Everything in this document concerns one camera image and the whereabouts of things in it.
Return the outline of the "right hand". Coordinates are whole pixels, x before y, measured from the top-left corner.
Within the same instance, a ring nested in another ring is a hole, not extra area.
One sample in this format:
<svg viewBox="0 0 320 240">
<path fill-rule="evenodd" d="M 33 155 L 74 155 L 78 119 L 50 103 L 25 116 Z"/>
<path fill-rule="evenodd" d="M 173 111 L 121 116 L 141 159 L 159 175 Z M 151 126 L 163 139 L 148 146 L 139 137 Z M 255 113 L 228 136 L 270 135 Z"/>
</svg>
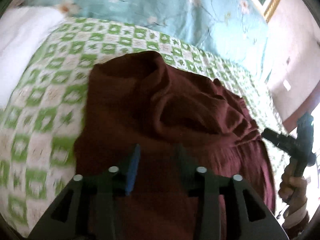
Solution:
<svg viewBox="0 0 320 240">
<path fill-rule="evenodd" d="M 307 181 L 303 177 L 294 177 L 297 162 L 290 160 L 281 176 L 280 198 L 289 205 L 289 213 L 299 210 L 307 202 L 306 187 Z"/>
</svg>

